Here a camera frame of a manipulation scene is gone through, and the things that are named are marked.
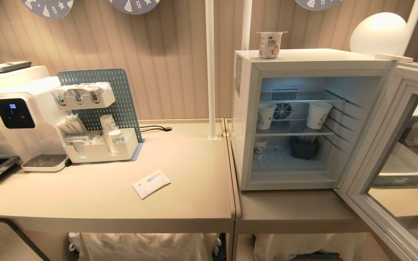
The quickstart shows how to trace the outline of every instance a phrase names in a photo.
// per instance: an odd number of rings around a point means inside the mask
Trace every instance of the lamp shade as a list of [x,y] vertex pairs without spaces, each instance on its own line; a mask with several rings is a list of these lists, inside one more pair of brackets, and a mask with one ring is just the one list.
[[355,53],[398,54],[409,40],[408,34],[406,22],[396,13],[376,13],[357,25],[349,45]]

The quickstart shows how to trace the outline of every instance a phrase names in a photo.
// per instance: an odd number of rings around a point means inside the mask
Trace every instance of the gray pegboard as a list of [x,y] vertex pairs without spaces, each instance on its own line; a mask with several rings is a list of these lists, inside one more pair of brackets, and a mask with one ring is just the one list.
[[130,86],[128,85],[127,73],[124,69],[60,71],[58,78],[62,85],[110,82],[116,98],[116,102],[111,106],[101,109],[77,109],[72,112],[80,116],[86,128],[90,131],[101,129],[99,117],[111,114],[119,128],[134,128],[138,142],[143,142]]

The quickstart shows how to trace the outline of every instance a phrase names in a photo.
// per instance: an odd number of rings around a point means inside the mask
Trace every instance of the striped wall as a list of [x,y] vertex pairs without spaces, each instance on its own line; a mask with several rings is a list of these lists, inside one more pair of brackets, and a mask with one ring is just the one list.
[[[253,0],[250,49],[259,31],[289,31],[282,48],[349,50],[360,21],[379,12],[407,20],[413,0],[343,0],[305,10],[294,0]],[[32,14],[20,0],[0,0],[0,63],[30,60],[57,71],[121,67],[140,119],[208,117],[204,0],[161,0],[128,15],[107,0],[75,0],[61,20]],[[233,51],[241,48],[243,0],[215,0],[216,114],[231,115]],[[418,61],[418,25],[407,55]]]

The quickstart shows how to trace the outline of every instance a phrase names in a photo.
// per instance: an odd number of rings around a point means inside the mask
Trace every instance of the glass fridge door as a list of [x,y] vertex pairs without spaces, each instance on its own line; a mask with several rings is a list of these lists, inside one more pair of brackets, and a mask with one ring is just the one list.
[[418,260],[418,65],[399,63],[338,194],[401,260]]

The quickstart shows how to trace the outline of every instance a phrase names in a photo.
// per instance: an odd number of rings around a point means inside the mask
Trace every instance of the white pole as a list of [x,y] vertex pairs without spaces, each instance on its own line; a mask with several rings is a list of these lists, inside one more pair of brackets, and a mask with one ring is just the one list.
[[241,49],[249,50],[249,36],[251,34],[251,11],[253,0],[244,0],[243,5],[243,28],[241,36]]
[[214,0],[206,0],[206,46],[208,60],[209,125],[208,139],[216,140],[216,74],[214,68]]
[[401,52],[399,55],[404,55],[406,53],[407,46],[409,45],[409,42],[411,41],[412,34],[414,32],[415,25],[418,21],[418,0],[414,1],[413,8],[411,10],[411,14],[409,15],[409,19],[407,20],[407,40],[406,43],[404,43],[403,48],[401,49]]

